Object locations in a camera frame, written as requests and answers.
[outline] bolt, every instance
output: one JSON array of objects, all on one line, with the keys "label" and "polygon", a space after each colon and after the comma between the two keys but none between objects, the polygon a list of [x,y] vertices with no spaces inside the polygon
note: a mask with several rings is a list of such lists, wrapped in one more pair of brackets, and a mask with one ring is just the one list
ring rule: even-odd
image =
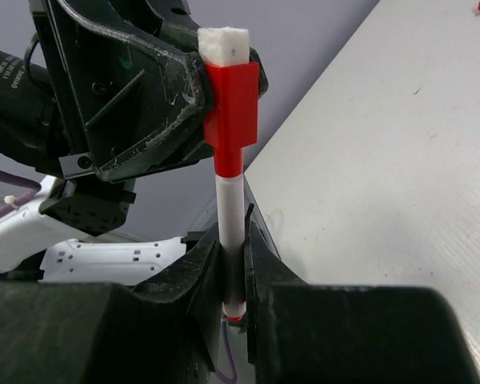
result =
[{"label": "bolt", "polygon": [[93,162],[87,156],[82,156],[77,161],[77,164],[83,170],[88,170],[93,165]]},{"label": "bolt", "polygon": [[106,93],[106,86],[100,82],[93,82],[92,90],[95,95],[103,96]]}]

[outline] table surface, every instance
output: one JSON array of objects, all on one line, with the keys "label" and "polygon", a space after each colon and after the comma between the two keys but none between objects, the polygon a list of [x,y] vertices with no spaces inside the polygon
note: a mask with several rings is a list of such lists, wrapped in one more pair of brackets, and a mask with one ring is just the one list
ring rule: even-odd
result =
[{"label": "table surface", "polygon": [[246,172],[308,282],[432,286],[480,371],[480,15],[382,0]]}]

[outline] black cable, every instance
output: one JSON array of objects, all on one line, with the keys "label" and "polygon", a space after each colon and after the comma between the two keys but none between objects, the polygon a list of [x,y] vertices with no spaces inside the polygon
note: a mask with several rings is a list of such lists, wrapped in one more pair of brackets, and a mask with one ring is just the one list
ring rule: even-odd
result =
[{"label": "black cable", "polygon": [[30,40],[28,46],[26,46],[25,56],[23,58],[23,65],[25,66],[25,72],[28,79],[40,90],[51,93],[51,88],[35,79],[34,76],[32,76],[32,72],[30,71],[30,62],[32,61],[32,55],[34,54],[35,48],[36,46],[38,46],[38,44],[39,37],[36,33],[34,34],[34,36],[32,36],[32,39]]}]

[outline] purple cable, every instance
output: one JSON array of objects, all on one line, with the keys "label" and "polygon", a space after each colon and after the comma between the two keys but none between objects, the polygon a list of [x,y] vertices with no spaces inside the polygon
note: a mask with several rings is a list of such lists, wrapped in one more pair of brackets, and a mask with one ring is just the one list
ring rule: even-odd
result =
[{"label": "purple cable", "polygon": [[[29,202],[34,198],[37,192],[41,190],[41,184],[35,182],[34,180],[29,180],[28,178],[22,178],[20,176],[16,176],[13,174],[8,174],[7,172],[3,172],[0,170],[0,182],[4,182],[5,184],[9,184],[11,186],[19,186],[21,188],[28,188],[29,191],[16,198],[14,200],[14,204],[17,206],[22,206],[23,204]],[[11,205],[5,205],[0,208],[0,218],[3,218],[6,214],[12,212],[14,208]]]},{"label": "purple cable", "polygon": [[227,361],[230,364],[230,369],[231,369],[231,372],[233,373],[233,377],[228,378],[219,369],[217,369],[217,372],[215,372],[215,375],[219,378],[221,382],[224,382],[225,384],[236,384],[238,379],[237,368],[236,366],[234,366],[233,355],[231,353],[231,347],[230,347],[230,340],[227,337],[227,320],[225,318],[222,319],[221,332],[222,332],[222,338],[224,339],[224,349],[226,350]]}]

